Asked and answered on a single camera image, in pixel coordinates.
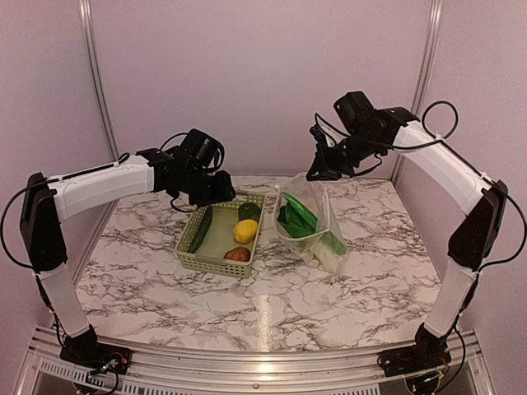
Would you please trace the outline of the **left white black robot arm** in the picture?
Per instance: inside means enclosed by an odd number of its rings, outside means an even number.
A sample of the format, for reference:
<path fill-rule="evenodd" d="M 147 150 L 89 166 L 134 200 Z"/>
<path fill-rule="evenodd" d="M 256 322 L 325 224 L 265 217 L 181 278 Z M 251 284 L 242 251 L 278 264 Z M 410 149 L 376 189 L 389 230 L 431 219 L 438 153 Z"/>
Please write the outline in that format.
<path fill-rule="evenodd" d="M 96 367 L 113 357 L 126 360 L 125 349 L 98 341 L 89 324 L 67 268 L 67 252 L 61 224 L 71 217 L 117 201 L 146 193 L 187 195 L 189 204 L 205 207 L 229 202 L 236 192 L 231 176 L 211 167 L 211 154 L 199 156 L 178 147 L 147 149 L 124 162 L 45 178 L 33 174 L 24 192 L 20 229 L 44 302 L 56 315 L 66 339 L 64 360 Z"/>

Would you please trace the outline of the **light green cucumber toy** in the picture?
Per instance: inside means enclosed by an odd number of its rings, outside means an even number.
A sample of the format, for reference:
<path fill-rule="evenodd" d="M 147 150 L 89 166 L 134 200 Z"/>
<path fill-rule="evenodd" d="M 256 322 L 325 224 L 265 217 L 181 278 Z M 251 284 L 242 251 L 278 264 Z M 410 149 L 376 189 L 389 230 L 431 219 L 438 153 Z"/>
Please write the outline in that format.
<path fill-rule="evenodd" d="M 334 254 L 344 256 L 347 253 L 347 246 L 333 232 L 324 232 L 321 239 Z"/>

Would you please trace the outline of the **dark green cucumber toy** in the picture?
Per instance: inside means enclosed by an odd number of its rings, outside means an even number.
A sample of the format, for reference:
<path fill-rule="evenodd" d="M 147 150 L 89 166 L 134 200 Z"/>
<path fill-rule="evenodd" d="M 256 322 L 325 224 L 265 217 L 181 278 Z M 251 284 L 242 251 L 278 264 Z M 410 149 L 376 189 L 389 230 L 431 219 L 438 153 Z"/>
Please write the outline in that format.
<path fill-rule="evenodd" d="M 207 232 L 210 228 L 210 225 L 212 224 L 212 215 L 213 215 L 212 206 L 207 206 L 205 210 L 203 211 L 201 220 L 198 223 L 198 227 L 195 230 L 194 237 L 189 245 L 189 250 L 188 250 L 189 253 L 196 253 L 198 249 L 201 247 L 207 235 Z"/>

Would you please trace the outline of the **clear zip top bag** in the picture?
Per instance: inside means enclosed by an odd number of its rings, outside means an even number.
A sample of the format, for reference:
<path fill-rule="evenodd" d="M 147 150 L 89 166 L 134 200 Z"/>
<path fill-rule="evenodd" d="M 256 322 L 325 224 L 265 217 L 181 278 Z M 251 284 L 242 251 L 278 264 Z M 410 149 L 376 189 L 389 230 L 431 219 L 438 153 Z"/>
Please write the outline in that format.
<path fill-rule="evenodd" d="M 349 252 L 324 185 L 299 173 L 275 189 L 273 228 L 280 241 L 306 265 L 342 274 Z"/>

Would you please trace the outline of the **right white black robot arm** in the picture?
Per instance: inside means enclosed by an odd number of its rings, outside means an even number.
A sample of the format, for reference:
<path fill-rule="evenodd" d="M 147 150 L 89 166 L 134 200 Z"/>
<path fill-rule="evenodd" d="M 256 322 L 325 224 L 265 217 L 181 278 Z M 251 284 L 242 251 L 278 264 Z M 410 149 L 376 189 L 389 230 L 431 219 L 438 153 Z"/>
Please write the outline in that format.
<path fill-rule="evenodd" d="M 336 111 L 345 132 L 341 140 L 330 137 L 332 125 L 317 114 L 310 133 L 316 154 L 307 179 L 335 180 L 354 176 L 369 156 L 393 150 L 413 162 L 436 181 L 456 202 L 465 218 L 448 243 L 448 263 L 441 289 L 412 346 L 382 351 L 378 365 L 386 376 L 431 369 L 450 361 L 446 340 L 468 307 L 478 285 L 479 270 L 497 237 L 506 186 L 491 180 L 461 160 L 445 139 L 432 135 L 418 117 L 402 107 L 352 108 L 340 104 Z"/>

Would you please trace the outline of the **green white bok choy toy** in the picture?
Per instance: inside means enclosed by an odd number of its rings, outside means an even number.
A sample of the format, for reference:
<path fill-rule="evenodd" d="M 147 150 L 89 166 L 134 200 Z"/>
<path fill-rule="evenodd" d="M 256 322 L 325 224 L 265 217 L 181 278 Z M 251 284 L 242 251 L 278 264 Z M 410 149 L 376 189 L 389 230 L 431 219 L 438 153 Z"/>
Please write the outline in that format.
<path fill-rule="evenodd" d="M 340 274 L 347 253 L 344 256 L 334 254 L 321 239 L 324 232 L 331 231 L 343 242 L 339 230 L 331 229 L 333 212 L 329 200 L 322 199 L 322 213 L 326 217 L 320 219 L 290 193 L 281 192 L 280 198 L 285 204 L 275 206 L 273 226 L 282 242 L 309 266 Z"/>

